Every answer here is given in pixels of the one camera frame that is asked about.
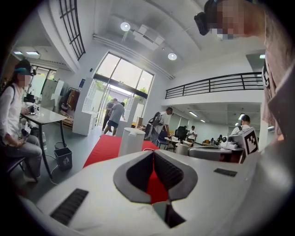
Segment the round ceiling light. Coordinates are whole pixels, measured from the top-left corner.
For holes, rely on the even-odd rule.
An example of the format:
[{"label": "round ceiling light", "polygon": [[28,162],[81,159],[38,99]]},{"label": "round ceiling light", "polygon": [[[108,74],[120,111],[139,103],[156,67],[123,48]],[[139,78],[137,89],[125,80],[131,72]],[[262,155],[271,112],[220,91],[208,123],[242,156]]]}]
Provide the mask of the round ceiling light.
[{"label": "round ceiling light", "polygon": [[174,61],[174,60],[176,60],[177,56],[176,56],[175,53],[170,53],[170,54],[168,55],[168,58],[169,58],[170,60]]},{"label": "round ceiling light", "polygon": [[121,24],[121,30],[123,30],[123,31],[128,31],[128,30],[130,30],[130,24],[127,23],[127,22],[123,22],[123,23]]}]

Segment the cable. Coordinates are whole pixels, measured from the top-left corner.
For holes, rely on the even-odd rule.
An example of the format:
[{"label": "cable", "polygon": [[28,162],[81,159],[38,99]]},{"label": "cable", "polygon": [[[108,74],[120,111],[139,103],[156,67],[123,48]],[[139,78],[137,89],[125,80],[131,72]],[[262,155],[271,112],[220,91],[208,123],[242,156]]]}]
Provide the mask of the cable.
[{"label": "cable", "polygon": [[[58,167],[58,165],[56,165],[56,167],[50,172],[51,176],[52,176],[52,172]],[[53,183],[54,185],[58,185],[58,183],[55,183],[52,181],[52,179],[50,179],[50,182]]]},{"label": "cable", "polygon": [[51,156],[51,155],[47,155],[47,154],[45,154],[45,156],[52,157],[53,159],[55,159],[55,160],[56,160],[56,158],[55,158],[55,157],[53,157],[53,156]]}]

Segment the red fabric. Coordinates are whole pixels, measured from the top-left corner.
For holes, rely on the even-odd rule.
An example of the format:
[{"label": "red fabric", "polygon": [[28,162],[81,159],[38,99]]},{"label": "red fabric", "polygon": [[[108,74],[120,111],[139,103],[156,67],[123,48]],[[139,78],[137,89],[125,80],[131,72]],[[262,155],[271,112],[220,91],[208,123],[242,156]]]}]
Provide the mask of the red fabric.
[{"label": "red fabric", "polygon": [[[98,140],[96,146],[93,148],[83,168],[96,162],[118,157],[121,140],[121,137],[103,135]],[[159,149],[150,141],[143,142],[142,150],[145,148],[151,148],[154,150]],[[152,204],[158,201],[166,201],[168,199],[168,193],[163,184],[158,179],[155,171],[153,171],[149,179],[147,193],[152,197]]]}]

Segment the shoe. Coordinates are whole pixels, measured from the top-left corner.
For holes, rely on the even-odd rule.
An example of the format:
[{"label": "shoe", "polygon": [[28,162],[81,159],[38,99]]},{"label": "shoe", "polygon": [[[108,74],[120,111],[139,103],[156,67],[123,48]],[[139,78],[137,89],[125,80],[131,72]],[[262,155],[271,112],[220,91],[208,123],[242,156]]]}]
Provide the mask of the shoe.
[{"label": "shoe", "polygon": [[[36,177],[37,181],[39,181],[40,178],[41,178],[41,175]],[[36,183],[36,180],[33,177],[27,177],[25,174],[24,174],[24,180],[25,180],[25,182],[34,182],[34,183]]]}]

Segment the railing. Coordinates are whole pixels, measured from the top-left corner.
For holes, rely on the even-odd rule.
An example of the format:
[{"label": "railing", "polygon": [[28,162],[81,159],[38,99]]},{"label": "railing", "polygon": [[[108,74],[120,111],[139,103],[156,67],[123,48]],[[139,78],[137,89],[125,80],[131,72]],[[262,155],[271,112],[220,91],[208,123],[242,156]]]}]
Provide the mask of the railing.
[{"label": "railing", "polygon": [[233,90],[263,90],[261,72],[250,72],[203,79],[166,90],[165,99]]},{"label": "railing", "polygon": [[69,43],[79,60],[85,53],[82,36],[79,27],[77,0],[59,0],[60,18],[63,19]]}]

